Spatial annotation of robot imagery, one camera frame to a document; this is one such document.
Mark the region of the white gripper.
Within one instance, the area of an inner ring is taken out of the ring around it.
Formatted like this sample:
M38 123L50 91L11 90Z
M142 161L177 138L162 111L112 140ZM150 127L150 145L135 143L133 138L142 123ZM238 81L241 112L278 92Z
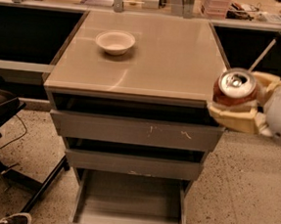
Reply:
M260 134L271 138L281 146L281 78L275 74L255 71L257 100L261 107L258 112L254 107L248 110L232 111L221 109L216 104L208 104L211 118L218 124L241 133Z

